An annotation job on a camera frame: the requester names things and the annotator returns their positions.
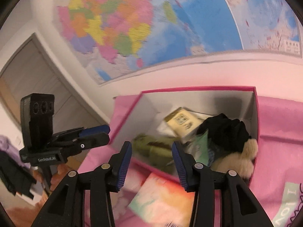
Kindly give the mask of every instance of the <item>box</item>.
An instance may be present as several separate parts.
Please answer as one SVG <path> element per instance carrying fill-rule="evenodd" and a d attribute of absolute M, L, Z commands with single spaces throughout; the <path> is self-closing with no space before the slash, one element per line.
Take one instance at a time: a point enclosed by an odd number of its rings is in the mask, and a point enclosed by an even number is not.
<path fill-rule="evenodd" d="M 131 141 L 140 133 L 158 135 L 157 127 L 175 106 L 212 116 L 224 113 L 230 119 L 238 118 L 245 123 L 252 138 L 259 138 L 255 87 L 202 86 L 143 91 L 121 119 L 111 136 L 110 145 L 120 150 L 124 141 Z M 143 161 L 135 152 L 133 161 L 160 176 L 177 180 L 176 177 L 146 164 L 146 160 Z"/>

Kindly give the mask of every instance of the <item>camera lens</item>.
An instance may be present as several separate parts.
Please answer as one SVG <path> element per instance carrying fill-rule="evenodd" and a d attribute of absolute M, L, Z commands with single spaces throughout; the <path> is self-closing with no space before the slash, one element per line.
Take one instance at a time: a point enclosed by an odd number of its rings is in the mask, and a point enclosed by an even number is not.
<path fill-rule="evenodd" d="M 37 102 L 33 106 L 33 112 L 34 114 L 37 114 L 39 112 L 39 104 Z"/>
<path fill-rule="evenodd" d="M 52 111 L 53 108 L 54 108 L 54 104 L 52 102 L 50 102 L 49 103 L 49 107 L 48 107 L 49 111 Z"/>
<path fill-rule="evenodd" d="M 41 112 L 42 113 L 46 113 L 47 111 L 47 103 L 46 102 L 42 102 L 41 104 Z"/>

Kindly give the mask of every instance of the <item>teddy bear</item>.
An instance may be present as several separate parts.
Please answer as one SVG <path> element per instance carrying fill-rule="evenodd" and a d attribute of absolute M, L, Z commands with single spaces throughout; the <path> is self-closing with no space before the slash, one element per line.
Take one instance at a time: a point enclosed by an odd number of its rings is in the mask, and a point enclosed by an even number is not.
<path fill-rule="evenodd" d="M 258 143 L 256 139 L 248 139 L 244 143 L 243 152 L 233 152 L 227 156 L 216 159 L 211 170 L 226 173 L 228 170 L 236 171 L 243 179 L 249 179 L 254 171 L 252 160 L 256 158 Z"/>

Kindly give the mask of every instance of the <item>metal screw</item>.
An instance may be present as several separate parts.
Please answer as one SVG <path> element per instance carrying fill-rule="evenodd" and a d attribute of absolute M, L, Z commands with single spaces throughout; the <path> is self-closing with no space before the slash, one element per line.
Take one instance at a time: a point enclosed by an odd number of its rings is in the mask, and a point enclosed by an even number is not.
<path fill-rule="evenodd" d="M 228 171 L 228 174 L 231 175 L 232 177 L 237 175 L 236 171 L 234 171 L 234 170 Z"/>
<path fill-rule="evenodd" d="M 102 166 L 101 166 L 101 168 L 102 169 L 108 169 L 108 168 L 110 168 L 110 164 L 109 163 L 104 163 L 104 164 L 102 164 Z"/>
<path fill-rule="evenodd" d="M 70 171 L 69 172 L 69 177 L 74 177 L 76 175 L 77 175 L 77 173 L 75 171 Z"/>
<path fill-rule="evenodd" d="M 203 164 L 201 164 L 201 163 L 195 163 L 195 168 L 197 168 L 197 169 L 202 169 L 203 168 Z"/>

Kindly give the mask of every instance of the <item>colorful map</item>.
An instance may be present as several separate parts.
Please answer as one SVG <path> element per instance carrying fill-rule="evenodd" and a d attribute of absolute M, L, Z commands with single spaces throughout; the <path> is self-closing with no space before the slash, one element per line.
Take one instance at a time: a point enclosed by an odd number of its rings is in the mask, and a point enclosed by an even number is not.
<path fill-rule="evenodd" d="M 97 84 L 221 51 L 301 56 L 285 0 L 54 0 L 54 24 Z"/>

